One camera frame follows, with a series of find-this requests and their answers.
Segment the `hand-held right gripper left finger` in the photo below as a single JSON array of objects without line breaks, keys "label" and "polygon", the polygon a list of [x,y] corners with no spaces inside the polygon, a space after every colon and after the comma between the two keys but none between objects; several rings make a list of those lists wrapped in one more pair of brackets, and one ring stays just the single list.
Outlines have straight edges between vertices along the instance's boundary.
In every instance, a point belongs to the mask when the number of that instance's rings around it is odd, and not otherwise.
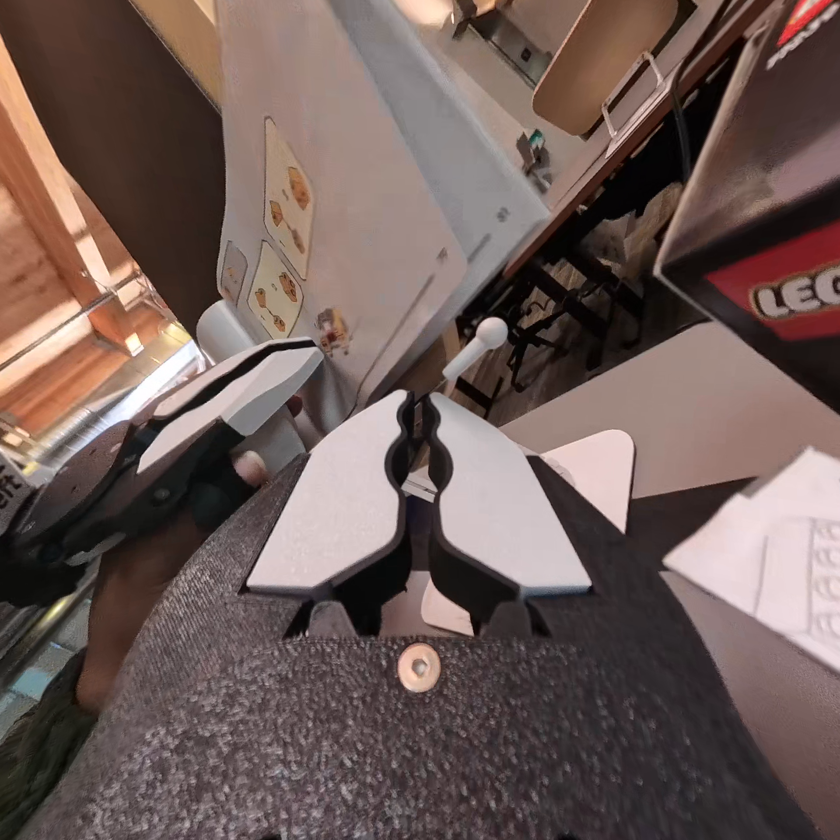
[{"label": "hand-held right gripper left finger", "polygon": [[413,565],[403,483],[414,409],[412,392],[394,391],[311,451],[245,580],[248,593],[338,602],[356,631],[379,632],[383,605],[405,590]]}]

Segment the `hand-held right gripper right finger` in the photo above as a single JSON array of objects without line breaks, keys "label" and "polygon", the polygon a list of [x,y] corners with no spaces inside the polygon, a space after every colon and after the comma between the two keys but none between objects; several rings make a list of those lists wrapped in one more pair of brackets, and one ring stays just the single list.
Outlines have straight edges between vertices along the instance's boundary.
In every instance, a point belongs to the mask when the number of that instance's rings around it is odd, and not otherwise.
[{"label": "hand-held right gripper right finger", "polygon": [[428,568],[442,596],[486,624],[502,603],[590,591],[532,457],[437,393],[427,397],[427,444],[436,489]]}]

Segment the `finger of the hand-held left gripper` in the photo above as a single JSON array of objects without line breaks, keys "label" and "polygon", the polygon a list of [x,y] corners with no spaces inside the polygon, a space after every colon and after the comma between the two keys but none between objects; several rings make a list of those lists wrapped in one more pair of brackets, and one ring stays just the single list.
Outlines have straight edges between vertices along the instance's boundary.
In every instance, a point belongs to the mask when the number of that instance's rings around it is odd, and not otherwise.
[{"label": "finger of the hand-held left gripper", "polygon": [[154,420],[162,422],[192,411],[217,396],[237,379],[254,370],[259,363],[272,354],[297,350],[314,350],[317,353],[319,346],[310,338],[279,339],[242,350],[210,367],[158,402],[154,408]]},{"label": "finger of the hand-held left gripper", "polygon": [[204,405],[164,420],[161,431],[140,457],[138,474],[151,469],[216,421],[242,438],[252,435],[302,388],[322,361],[319,347],[317,353],[297,350],[272,354]]}]

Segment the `lego instruction booklet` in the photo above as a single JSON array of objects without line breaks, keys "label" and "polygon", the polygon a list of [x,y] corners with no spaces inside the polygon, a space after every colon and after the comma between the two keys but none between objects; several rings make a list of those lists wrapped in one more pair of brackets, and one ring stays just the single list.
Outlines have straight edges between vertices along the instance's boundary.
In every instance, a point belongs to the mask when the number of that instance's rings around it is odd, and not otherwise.
[{"label": "lego instruction booklet", "polygon": [[393,2],[216,2],[221,289],[311,338],[323,434],[382,397],[549,212]]}]

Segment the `black lego box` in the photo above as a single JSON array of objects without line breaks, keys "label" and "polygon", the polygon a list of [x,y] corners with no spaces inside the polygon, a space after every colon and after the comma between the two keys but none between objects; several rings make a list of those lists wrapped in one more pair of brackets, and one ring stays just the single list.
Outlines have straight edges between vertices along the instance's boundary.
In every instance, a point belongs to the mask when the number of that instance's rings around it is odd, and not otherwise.
[{"label": "black lego box", "polygon": [[839,2],[745,46],[654,273],[839,410]]}]

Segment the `white book stand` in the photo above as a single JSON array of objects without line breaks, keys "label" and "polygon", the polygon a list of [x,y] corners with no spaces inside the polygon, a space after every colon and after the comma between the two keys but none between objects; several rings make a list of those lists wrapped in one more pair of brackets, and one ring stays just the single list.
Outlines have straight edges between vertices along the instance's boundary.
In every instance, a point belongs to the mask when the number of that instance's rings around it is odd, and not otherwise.
[{"label": "white book stand", "polygon": [[[500,318],[483,319],[474,339],[456,355],[448,353],[442,372],[445,392],[455,389],[457,379],[485,353],[501,347],[508,327]],[[608,429],[542,453],[541,461],[569,483],[620,533],[627,530],[627,515],[634,478],[635,445],[629,434]],[[413,600],[421,583],[426,587],[419,603],[423,625],[436,635],[472,637],[469,614],[445,598],[431,581],[430,573],[413,572],[408,598]]]}]

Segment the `black office chair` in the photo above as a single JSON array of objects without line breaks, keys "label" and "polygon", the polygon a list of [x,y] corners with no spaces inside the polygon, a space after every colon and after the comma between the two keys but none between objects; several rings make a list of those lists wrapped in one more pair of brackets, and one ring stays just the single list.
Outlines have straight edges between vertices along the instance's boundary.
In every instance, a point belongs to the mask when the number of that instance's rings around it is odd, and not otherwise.
[{"label": "black office chair", "polygon": [[516,393],[528,388],[520,381],[520,373],[530,348],[548,349],[558,358],[568,353],[561,340],[548,338],[548,331],[564,317],[572,319],[590,337],[584,361],[587,373],[597,371],[603,363],[607,336],[617,309],[622,309],[636,323],[635,335],[624,347],[632,349],[641,339],[644,294],[581,247],[573,248],[570,257],[563,261],[583,277],[579,287],[565,287],[546,265],[532,258],[514,278],[505,280],[498,276],[492,280],[455,319],[462,340],[476,338],[480,323],[488,318],[499,318],[507,326],[506,342],[511,346],[507,358],[509,384]]}]

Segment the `white printed paper bag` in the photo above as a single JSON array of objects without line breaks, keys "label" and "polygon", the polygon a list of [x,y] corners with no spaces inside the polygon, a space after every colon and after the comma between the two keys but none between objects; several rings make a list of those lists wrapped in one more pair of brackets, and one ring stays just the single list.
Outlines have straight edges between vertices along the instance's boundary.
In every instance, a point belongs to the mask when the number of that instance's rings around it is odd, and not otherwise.
[{"label": "white printed paper bag", "polygon": [[732,496],[664,563],[838,674],[838,458],[803,450]]}]

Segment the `wooden table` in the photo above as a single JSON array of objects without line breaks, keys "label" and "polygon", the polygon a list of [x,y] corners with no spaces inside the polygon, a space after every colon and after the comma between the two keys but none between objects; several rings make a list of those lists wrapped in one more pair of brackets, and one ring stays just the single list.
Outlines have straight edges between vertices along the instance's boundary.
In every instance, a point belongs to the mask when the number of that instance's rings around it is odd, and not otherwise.
[{"label": "wooden table", "polygon": [[771,1],[706,2],[655,58],[665,83],[646,69],[630,87],[611,118],[616,137],[603,124],[588,139],[549,189],[549,220],[538,227],[510,258],[502,276],[512,278],[546,245],[577,208],[593,195],[636,149],[646,143],[671,110],[671,93],[684,97],[772,5]]}]

